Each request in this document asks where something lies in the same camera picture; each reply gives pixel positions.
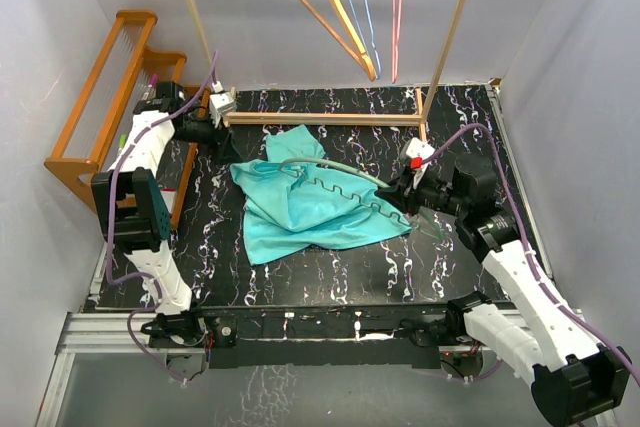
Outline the teal t shirt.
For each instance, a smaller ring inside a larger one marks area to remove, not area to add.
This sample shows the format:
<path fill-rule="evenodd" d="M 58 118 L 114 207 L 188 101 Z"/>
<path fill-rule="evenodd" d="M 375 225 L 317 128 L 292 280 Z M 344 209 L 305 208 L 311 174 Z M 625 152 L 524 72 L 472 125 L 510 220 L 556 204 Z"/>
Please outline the teal t shirt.
<path fill-rule="evenodd" d="M 265 139 L 265 160 L 230 167 L 246 196 L 243 233 L 252 265 L 269 263 L 308 246 L 345 250 L 405 235 L 404 215 L 375 195 L 362 177 L 309 163 L 325 150 L 298 126 Z"/>

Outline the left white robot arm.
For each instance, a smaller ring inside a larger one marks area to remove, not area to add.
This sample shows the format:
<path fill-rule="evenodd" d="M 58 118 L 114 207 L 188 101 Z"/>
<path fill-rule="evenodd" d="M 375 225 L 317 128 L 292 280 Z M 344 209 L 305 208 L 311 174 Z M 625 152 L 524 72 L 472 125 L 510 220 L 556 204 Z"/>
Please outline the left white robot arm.
<path fill-rule="evenodd" d="M 235 99 L 218 81 L 210 83 L 209 112 L 196 113 L 205 88 L 190 97 L 184 87 L 163 81 L 135 104 L 132 127 L 114 163 L 91 178 L 91 192 L 103 236 L 110 250 L 122 253 L 137 269 L 118 279 L 105 268 L 112 285 L 139 277 L 147 285 L 155 311 L 176 315 L 171 332 L 194 346 L 206 334 L 203 317 L 187 311 L 192 293 L 182 279 L 169 246 L 170 212 L 156 179 L 166 148 L 173 140 L 210 148 L 222 164 L 241 161 L 223 115 L 235 110 Z"/>

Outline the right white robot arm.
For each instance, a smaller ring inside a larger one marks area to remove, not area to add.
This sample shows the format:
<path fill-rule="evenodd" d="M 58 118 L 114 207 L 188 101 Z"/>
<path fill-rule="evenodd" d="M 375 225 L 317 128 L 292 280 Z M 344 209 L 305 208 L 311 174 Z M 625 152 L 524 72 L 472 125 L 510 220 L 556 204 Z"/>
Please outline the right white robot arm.
<path fill-rule="evenodd" d="M 447 335 L 493 350 L 527 384 L 552 426 L 577 424 L 618 407 L 630 377 L 627 358 L 566 316 L 567 303 L 525 250 L 514 215 L 498 204 L 491 163 L 462 155 L 446 182 L 429 172 L 419 154 L 405 154 L 402 162 L 402 173 L 377 196 L 403 213 L 427 208 L 454 216 L 459 239 L 500 283 L 525 323 L 514 324 L 475 291 L 448 301 Z"/>

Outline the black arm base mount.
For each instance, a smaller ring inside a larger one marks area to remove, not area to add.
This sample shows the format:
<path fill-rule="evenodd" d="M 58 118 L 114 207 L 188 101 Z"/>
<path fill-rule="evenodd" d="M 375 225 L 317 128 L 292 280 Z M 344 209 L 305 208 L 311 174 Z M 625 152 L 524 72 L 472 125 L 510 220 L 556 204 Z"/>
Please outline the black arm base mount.
<path fill-rule="evenodd" d="M 497 363 L 448 331 L 442 304 L 194 308 L 139 331 L 153 348 L 201 351 L 211 369 L 402 365 L 480 375 Z"/>

